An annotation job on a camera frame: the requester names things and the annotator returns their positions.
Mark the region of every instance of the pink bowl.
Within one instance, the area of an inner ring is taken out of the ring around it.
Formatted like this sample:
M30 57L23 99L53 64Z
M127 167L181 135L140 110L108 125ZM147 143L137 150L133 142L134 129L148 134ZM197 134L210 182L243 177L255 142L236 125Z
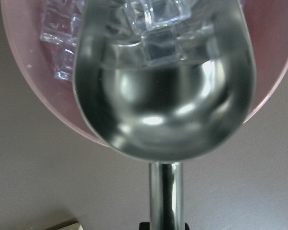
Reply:
M39 41L44 0L1 0L6 34L16 62L45 106L84 137L103 144L86 126L72 85L53 78L50 53ZM246 21L257 65L257 90L250 119L269 99L288 69L288 0L247 0Z

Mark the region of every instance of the utensil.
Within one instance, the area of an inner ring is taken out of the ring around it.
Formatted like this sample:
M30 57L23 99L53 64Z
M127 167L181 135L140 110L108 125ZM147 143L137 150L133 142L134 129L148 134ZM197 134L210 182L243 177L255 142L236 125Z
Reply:
M87 125L115 151L150 162L150 230L184 228L179 162L227 139L255 89L237 0L198 0L175 30L179 60L149 66L121 6L88 0L75 61L74 94Z

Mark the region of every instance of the gray surface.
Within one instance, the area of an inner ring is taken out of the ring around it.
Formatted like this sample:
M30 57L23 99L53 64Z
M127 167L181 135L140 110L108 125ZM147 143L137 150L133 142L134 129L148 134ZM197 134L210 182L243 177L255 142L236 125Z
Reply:
M288 230L288 72L263 109L218 150L185 164L191 230ZM22 78L0 18L0 230L137 230L148 165L70 130Z

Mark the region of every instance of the silver scoop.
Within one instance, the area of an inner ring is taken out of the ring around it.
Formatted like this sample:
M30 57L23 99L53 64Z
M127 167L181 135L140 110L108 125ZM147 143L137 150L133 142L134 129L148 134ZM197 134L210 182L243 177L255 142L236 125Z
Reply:
M74 94L100 139L150 162L150 230L182 230L179 162L221 144L252 104L248 29L238 0L190 1L189 17L152 31L140 24L141 6L128 16L124 2L86 1Z

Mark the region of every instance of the scoop handle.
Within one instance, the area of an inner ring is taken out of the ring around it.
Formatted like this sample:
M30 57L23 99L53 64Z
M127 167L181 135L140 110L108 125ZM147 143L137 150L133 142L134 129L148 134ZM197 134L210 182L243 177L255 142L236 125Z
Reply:
M150 230L185 230L182 163L150 163Z

